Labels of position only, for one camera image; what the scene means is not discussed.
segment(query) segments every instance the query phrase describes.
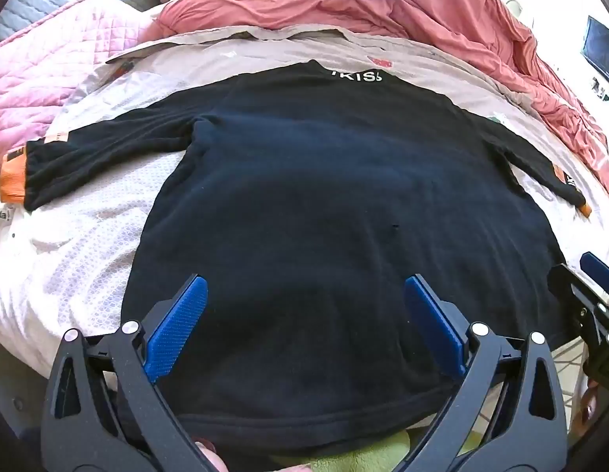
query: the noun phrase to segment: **pink blanket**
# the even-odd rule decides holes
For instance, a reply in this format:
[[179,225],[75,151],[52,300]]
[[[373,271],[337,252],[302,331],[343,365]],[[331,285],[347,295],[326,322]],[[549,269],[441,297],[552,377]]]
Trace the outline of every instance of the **pink blanket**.
[[467,61],[510,90],[529,94],[551,131],[609,193],[605,135],[536,55],[530,29],[499,0],[176,0],[165,6],[148,37],[239,24],[278,29],[303,23],[425,42]]
[[44,136],[66,98],[151,19],[119,0],[73,0],[0,43],[2,156]]

